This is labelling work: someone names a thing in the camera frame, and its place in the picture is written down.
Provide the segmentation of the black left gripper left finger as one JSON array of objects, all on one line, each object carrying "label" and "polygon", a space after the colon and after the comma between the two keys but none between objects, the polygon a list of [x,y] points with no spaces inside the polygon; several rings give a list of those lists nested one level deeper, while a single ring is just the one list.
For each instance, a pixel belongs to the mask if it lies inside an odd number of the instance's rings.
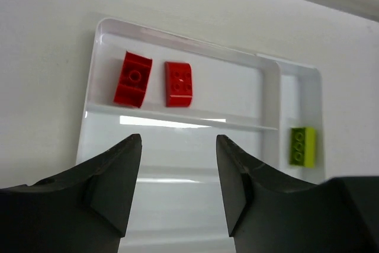
[{"label": "black left gripper left finger", "polygon": [[2,252],[117,252],[142,157],[132,134],[33,185],[1,190]]}]

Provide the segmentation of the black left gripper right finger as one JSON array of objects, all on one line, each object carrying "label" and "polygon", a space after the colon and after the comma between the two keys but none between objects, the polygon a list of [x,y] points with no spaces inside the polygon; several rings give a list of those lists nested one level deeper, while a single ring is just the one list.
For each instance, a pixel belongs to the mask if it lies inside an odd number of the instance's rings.
[{"label": "black left gripper right finger", "polygon": [[312,184],[216,139],[229,236],[237,252],[377,252],[378,178]]}]

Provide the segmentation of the long green lego brick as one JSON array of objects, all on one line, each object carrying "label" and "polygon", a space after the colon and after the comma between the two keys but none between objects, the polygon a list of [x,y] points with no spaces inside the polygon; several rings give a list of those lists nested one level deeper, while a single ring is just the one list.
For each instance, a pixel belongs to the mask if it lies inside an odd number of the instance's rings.
[{"label": "long green lego brick", "polygon": [[316,162],[316,142],[316,130],[313,127],[291,128],[290,165],[313,168]]}]

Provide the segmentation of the green lego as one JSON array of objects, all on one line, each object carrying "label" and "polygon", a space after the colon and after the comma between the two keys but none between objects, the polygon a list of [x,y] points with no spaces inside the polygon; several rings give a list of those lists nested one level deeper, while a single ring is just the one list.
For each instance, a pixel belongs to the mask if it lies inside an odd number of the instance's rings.
[{"label": "green lego", "polygon": [[153,60],[126,51],[113,102],[140,108],[147,91]]}]

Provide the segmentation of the red curved lego brick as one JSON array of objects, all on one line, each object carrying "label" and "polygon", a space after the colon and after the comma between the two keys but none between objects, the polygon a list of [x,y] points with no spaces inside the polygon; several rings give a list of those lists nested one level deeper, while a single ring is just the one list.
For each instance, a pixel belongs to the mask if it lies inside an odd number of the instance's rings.
[{"label": "red curved lego brick", "polygon": [[192,103],[192,69],[189,63],[165,62],[167,107],[189,107]]}]

